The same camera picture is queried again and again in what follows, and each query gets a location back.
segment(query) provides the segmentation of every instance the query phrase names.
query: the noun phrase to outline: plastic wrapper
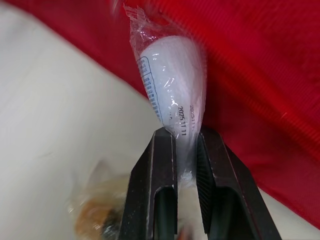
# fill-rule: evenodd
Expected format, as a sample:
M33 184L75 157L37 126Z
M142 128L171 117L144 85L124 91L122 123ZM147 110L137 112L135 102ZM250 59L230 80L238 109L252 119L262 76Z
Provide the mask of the plastic wrapper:
M129 176L87 187L73 196L68 212L79 240L118 239Z
M174 24L151 21L141 8L124 7L130 43L149 101L176 138L179 188L195 184L196 140L206 98L206 58Z

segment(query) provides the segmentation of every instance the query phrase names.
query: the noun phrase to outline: red cloth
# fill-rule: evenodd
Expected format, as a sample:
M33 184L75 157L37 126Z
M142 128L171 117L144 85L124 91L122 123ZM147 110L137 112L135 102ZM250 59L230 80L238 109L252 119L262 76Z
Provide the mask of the red cloth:
M110 0L7 0L145 95ZM259 187L320 229L320 2L151 0L208 51L204 124Z

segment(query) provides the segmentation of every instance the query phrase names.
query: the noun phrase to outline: blue printed label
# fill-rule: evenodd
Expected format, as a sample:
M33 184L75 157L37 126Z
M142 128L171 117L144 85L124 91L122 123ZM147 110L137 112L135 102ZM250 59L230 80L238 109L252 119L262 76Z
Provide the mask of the blue printed label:
M149 101L152 105L152 108L158 117L158 119L162 122L162 114L159 106L158 95L155 86L155 80L152 76L152 72L149 65L149 60L146 56L141 57L137 61L139 71L141 74L142 82L144 85L144 89L146 94L148 95Z

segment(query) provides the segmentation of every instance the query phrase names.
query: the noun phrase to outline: plastic bag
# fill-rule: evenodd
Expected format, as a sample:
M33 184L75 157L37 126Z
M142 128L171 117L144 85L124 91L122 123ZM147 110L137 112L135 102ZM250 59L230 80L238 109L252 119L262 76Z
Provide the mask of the plastic bag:
M194 184L196 140L206 99L206 58L175 25L151 22L141 8L124 7L130 43L149 101L165 128L176 137L180 187Z
M68 212L79 240L116 240L119 235L129 176L87 187L72 197Z

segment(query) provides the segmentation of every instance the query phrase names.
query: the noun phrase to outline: white surface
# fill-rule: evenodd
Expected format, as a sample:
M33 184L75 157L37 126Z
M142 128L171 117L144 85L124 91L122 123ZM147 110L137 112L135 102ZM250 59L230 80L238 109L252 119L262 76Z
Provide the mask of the white surface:
M105 159L129 172L160 124L148 102L38 21L0 3L0 233L72 240L65 203ZM320 231L265 193L284 240Z

